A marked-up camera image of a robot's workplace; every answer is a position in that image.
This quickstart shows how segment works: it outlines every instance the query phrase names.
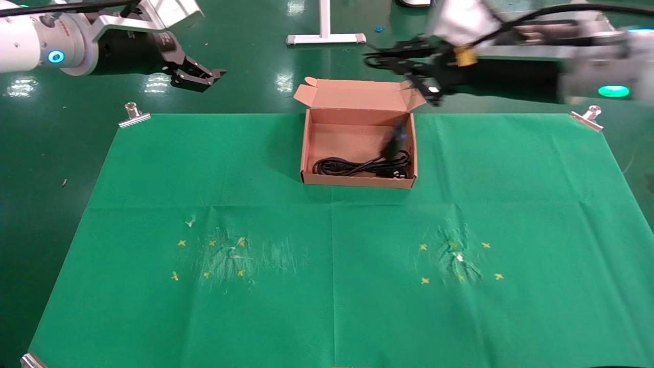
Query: green cloth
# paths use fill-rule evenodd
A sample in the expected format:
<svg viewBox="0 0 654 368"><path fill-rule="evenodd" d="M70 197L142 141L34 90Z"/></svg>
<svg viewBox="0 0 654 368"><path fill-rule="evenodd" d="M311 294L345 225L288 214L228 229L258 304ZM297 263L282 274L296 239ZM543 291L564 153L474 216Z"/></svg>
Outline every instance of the green cloth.
<svg viewBox="0 0 654 368"><path fill-rule="evenodd" d="M31 351L49 368L654 366L654 238L602 134L417 115L403 191L301 184L303 121L119 130Z"/></svg>

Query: robotic arm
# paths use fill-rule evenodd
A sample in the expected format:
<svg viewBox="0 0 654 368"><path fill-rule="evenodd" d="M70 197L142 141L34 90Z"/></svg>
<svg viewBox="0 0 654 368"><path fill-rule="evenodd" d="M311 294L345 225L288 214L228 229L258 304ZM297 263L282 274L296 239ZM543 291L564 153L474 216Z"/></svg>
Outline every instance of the robotic arm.
<svg viewBox="0 0 654 368"><path fill-rule="evenodd" d="M122 11L108 7L124 6ZM204 92L226 71L188 57L172 31L202 18L194 0L105 0L22 8L0 0L0 73L55 67L73 76L152 74Z"/></svg>
<svg viewBox="0 0 654 368"><path fill-rule="evenodd" d="M654 29L617 31L602 11L654 16L584 1L497 14L485 0L439 0L424 35L367 54L366 64L405 76L432 105L458 93L654 104Z"/></svg>

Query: yellow label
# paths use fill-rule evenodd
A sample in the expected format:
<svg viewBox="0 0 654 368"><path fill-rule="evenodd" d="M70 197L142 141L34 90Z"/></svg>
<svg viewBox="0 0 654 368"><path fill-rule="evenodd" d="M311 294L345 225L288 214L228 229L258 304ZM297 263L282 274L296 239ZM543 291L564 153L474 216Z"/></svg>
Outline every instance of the yellow label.
<svg viewBox="0 0 654 368"><path fill-rule="evenodd" d="M477 63L477 55L468 46L455 47L456 64L459 67L471 66Z"/></svg>

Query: white stand base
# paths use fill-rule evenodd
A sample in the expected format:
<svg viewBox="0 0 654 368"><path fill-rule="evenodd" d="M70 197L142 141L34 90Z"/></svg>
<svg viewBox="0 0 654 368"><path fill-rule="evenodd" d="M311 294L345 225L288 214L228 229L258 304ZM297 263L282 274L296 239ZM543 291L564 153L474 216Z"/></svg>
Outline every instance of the white stand base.
<svg viewBox="0 0 654 368"><path fill-rule="evenodd" d="M286 37L287 45L299 43L366 43L366 35L363 33L350 33L341 35L289 35Z"/></svg>
<svg viewBox="0 0 654 368"><path fill-rule="evenodd" d="M431 5L430 0L397 0L400 5L409 8L428 8Z"/></svg>

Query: open cardboard box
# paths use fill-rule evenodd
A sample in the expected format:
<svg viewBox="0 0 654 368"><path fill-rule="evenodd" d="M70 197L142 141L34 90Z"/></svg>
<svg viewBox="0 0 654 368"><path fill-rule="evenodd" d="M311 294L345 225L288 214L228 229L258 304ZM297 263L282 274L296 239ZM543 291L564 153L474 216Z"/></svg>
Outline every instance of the open cardboard box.
<svg viewBox="0 0 654 368"><path fill-rule="evenodd" d="M410 83L335 81L306 78L295 99L309 106L304 124L300 175L305 184L350 185L410 189L418 178L418 150L412 109L424 98ZM332 176L313 173L314 164L328 157L367 162L380 155L391 131L406 120L402 149L411 155L406 178L375 177L372 173Z"/></svg>

